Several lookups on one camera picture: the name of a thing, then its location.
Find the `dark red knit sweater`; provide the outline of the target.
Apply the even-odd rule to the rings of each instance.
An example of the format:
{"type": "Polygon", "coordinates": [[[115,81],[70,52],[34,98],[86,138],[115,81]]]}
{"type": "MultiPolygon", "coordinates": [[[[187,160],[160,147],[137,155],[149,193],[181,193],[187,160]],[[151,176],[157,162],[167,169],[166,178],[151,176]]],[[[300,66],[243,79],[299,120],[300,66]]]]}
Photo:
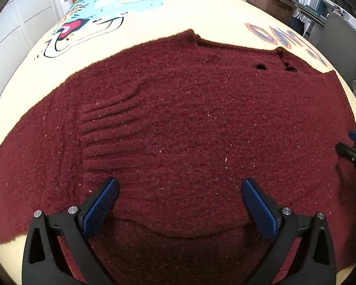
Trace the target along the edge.
{"type": "Polygon", "coordinates": [[[0,145],[0,243],[37,209],[120,195],[92,247],[119,284],[240,284],[268,241],[240,194],[253,178],[297,214],[323,212],[342,270],[356,263],[356,127],[342,85],[279,48],[188,30],[70,76],[0,145]]]}

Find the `grey desk chair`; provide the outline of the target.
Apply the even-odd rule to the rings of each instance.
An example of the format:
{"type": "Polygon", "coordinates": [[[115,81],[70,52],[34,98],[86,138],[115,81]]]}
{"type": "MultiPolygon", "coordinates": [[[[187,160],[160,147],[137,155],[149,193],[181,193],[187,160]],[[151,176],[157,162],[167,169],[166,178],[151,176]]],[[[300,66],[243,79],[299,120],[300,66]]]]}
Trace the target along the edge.
{"type": "Polygon", "coordinates": [[[329,14],[325,24],[311,24],[308,41],[332,64],[356,97],[356,28],[329,14]]]}

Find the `white wardrobe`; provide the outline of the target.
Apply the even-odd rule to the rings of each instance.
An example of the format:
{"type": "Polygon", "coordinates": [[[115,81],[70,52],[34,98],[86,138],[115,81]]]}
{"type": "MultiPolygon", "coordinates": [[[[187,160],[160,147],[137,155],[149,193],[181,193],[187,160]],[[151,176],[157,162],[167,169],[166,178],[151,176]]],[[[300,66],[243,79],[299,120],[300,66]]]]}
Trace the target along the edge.
{"type": "Polygon", "coordinates": [[[0,96],[27,54],[72,0],[9,0],[0,13],[0,96]]]}

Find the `yellow dinosaur bedspread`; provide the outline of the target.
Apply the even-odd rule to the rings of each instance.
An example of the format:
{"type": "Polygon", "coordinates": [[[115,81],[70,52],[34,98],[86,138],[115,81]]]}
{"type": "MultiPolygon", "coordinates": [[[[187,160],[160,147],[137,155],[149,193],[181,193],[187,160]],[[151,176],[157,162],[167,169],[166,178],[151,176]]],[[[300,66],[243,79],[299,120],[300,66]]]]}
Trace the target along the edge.
{"type": "MultiPolygon", "coordinates": [[[[191,0],[169,4],[162,1],[78,0],[40,38],[4,88],[0,96],[0,145],[22,116],[73,74],[135,46],[188,30],[201,39],[227,46],[264,51],[282,48],[320,73],[335,73],[356,123],[354,94],[332,64],[286,24],[246,1],[191,0]]],[[[79,206],[85,199],[71,206],[79,206]]],[[[22,284],[28,230],[0,243],[0,263],[15,284],[22,284]]],[[[84,276],[65,238],[59,237],[58,240],[73,277],[83,282],[84,276]]],[[[279,284],[285,278],[299,245],[300,239],[297,238],[273,284],[279,284]]],[[[342,270],[336,267],[335,284],[356,284],[356,263],[342,270]]]]}

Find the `black backpack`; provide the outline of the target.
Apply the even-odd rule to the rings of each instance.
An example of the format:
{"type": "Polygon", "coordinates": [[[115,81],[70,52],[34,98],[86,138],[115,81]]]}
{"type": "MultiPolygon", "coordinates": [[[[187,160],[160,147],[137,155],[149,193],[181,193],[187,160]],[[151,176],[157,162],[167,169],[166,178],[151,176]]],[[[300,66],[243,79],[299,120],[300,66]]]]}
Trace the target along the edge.
{"type": "Polygon", "coordinates": [[[305,29],[305,23],[298,19],[297,17],[292,16],[290,21],[289,21],[289,27],[292,30],[295,30],[300,35],[304,34],[304,29],[305,29]]]}

